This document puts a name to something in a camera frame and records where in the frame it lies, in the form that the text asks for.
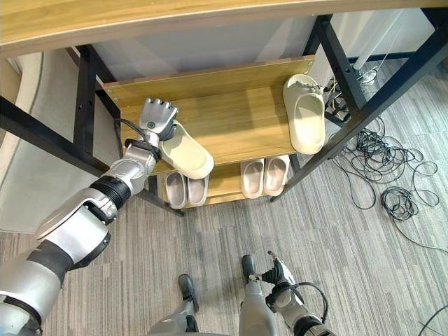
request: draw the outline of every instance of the black metal frame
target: black metal frame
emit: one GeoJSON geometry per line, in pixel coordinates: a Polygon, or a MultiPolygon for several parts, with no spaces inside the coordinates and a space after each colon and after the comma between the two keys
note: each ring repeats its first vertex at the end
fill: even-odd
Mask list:
{"type": "MultiPolygon", "coordinates": [[[[369,101],[365,100],[356,75],[351,68],[350,61],[353,60],[347,59],[331,26],[332,15],[317,17],[303,54],[314,55],[319,45],[322,45],[349,106],[351,119],[303,167],[300,167],[296,154],[290,155],[294,175],[285,185],[283,192],[279,196],[272,197],[271,202],[287,193],[322,162],[334,157],[348,140],[379,116],[420,77],[448,57],[448,10],[438,8],[423,9],[422,11],[435,27],[435,32],[415,53],[409,55],[406,63],[369,101]]],[[[0,100],[0,127],[78,168],[100,176],[109,167],[92,155],[95,94],[101,99],[113,118],[120,117],[120,109],[102,90],[96,77],[98,75],[103,83],[116,79],[91,45],[81,45],[77,49],[80,57],[72,49],[67,49],[71,58],[79,66],[73,143],[3,97],[0,100]]],[[[157,181],[154,177],[149,179],[148,184],[150,190],[143,190],[139,194],[141,198],[177,216],[184,215],[182,211],[170,208],[167,202],[156,195],[157,181]]]]}
{"type": "Polygon", "coordinates": [[[287,182],[279,196],[271,198],[271,202],[275,202],[282,195],[285,195],[322,162],[338,154],[348,140],[356,136],[359,131],[400,98],[424,74],[427,74],[437,64],[441,63],[444,58],[448,57],[448,18],[446,8],[442,8],[440,11],[444,12],[443,20],[440,19],[439,15],[437,16],[438,21],[437,24],[434,24],[434,33],[369,101],[365,101],[364,96],[361,96],[360,85],[331,27],[331,17],[329,15],[317,17],[304,55],[315,54],[319,46],[318,42],[321,43],[337,82],[341,86],[344,98],[349,100],[347,103],[349,103],[351,119],[329,140],[321,151],[315,154],[298,171],[296,171],[293,164],[293,177],[287,182]]]}
{"type": "MultiPolygon", "coordinates": [[[[2,96],[0,96],[0,127],[77,168],[101,176],[109,166],[93,156],[95,95],[101,99],[113,118],[120,117],[120,109],[97,83],[97,75],[103,83],[116,79],[91,45],[76,48],[80,53],[79,57],[72,49],[67,49],[79,67],[73,143],[2,96]]],[[[168,202],[157,196],[155,177],[149,179],[149,188],[150,190],[143,189],[137,196],[172,214],[184,216],[182,210],[172,209],[168,202]]]]}

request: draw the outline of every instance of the robot forearm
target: robot forearm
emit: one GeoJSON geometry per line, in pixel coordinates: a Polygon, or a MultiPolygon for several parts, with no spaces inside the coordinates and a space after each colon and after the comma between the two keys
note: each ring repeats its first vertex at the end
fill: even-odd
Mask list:
{"type": "Polygon", "coordinates": [[[40,335],[65,274],[90,264],[109,244],[107,225],[119,208],[144,188],[160,158],[158,141],[173,134],[175,106],[146,100],[140,127],[151,121],[142,140],[127,141],[123,158],[90,187],[77,192],[38,228],[35,248],[0,266],[0,334],[40,335]]]}

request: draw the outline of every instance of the tangled cables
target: tangled cables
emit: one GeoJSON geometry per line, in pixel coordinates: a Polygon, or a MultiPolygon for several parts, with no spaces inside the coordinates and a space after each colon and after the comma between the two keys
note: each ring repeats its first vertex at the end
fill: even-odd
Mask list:
{"type": "Polygon", "coordinates": [[[349,184],[350,196],[359,209],[372,208],[377,200],[373,183],[386,184],[397,181],[405,172],[406,167],[412,171],[410,189],[392,186],[381,194],[381,205],[387,214],[392,217],[393,224],[398,231],[408,240],[417,245],[429,249],[437,249],[448,253],[442,248],[420,244],[410,239],[397,225],[396,220],[405,221],[419,212],[419,207],[414,201],[418,199],[429,207],[439,204],[439,196],[430,190],[416,187],[416,176],[432,176],[438,166],[432,161],[424,161],[423,153],[416,148],[404,148],[403,145],[392,136],[386,136],[386,128],[381,118],[376,119],[379,130],[362,129],[356,137],[356,147],[350,148],[347,144],[342,152],[332,159],[332,162],[340,168],[349,184]],[[361,206],[354,197],[351,176],[362,179],[369,187],[372,203],[361,206]]]}

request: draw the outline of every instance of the metal table leg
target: metal table leg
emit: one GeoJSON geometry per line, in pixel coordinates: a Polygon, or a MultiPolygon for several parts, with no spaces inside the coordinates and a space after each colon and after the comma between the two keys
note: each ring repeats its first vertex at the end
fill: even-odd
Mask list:
{"type": "MultiPolygon", "coordinates": [[[[316,24],[322,24],[322,22],[325,21],[316,20],[316,24]]],[[[326,24],[324,23],[322,31],[328,32],[325,25],[326,24]]],[[[332,34],[325,36],[327,39],[333,39],[335,36],[332,37],[331,35],[332,34]]],[[[335,44],[337,44],[335,41],[330,41],[330,43],[326,43],[326,45],[323,44],[323,47],[324,49],[331,48],[331,45],[334,46],[335,44]]],[[[334,54],[334,50],[326,50],[325,53],[327,55],[331,53],[334,54]]],[[[279,196],[272,197],[271,202],[277,201],[282,195],[297,185],[297,183],[304,177],[315,170],[315,168],[322,162],[338,154],[348,140],[356,136],[359,131],[371,123],[393,102],[408,91],[423,75],[441,63],[446,57],[448,57],[448,20],[445,20],[440,24],[426,42],[406,61],[406,63],[403,64],[388,82],[383,85],[376,95],[357,110],[356,113],[352,115],[352,119],[343,126],[338,133],[336,133],[321,151],[315,154],[305,166],[294,174],[285,185],[283,192],[279,196]]],[[[336,55],[334,58],[333,63],[337,62],[340,56],[336,55]]],[[[332,64],[333,68],[338,66],[338,63],[332,64]]],[[[350,88],[352,84],[353,83],[347,83],[346,86],[350,88]]]]}

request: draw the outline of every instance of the gray carpet floor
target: gray carpet floor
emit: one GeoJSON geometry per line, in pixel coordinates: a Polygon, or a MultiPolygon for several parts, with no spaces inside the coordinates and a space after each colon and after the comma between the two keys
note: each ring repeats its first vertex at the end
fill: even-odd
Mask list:
{"type": "MultiPolygon", "coordinates": [[[[401,63],[385,62],[378,85],[401,63]]],[[[439,167],[435,176],[416,182],[437,192],[440,204],[419,204],[420,213],[399,226],[413,239],[447,249],[448,74],[436,70],[425,76],[382,116],[388,135],[419,148],[439,167]]],[[[392,185],[410,188],[410,177],[407,171],[392,185]]],[[[354,188],[359,202],[367,204],[364,184],[355,180],[354,188]]],[[[110,230],[107,250],[90,267],[67,275],[46,335],[145,335],[180,302],[176,277],[184,272],[197,288],[200,330],[237,335],[244,296],[240,258],[252,253],[265,271],[271,267],[267,250],[285,260],[297,281],[322,287],[330,303],[328,325],[337,335],[417,335],[448,303],[448,254],[407,241],[379,202],[357,209],[331,162],[274,204],[261,197],[189,209],[177,218],[135,197],[110,230]]],[[[31,244],[30,235],[1,233],[1,260],[31,244]]],[[[269,289],[263,285],[265,293],[269,289]]],[[[320,314],[319,294],[303,293],[320,314]]],[[[434,331],[424,335],[448,335],[448,311],[430,326],[434,331]]]]}

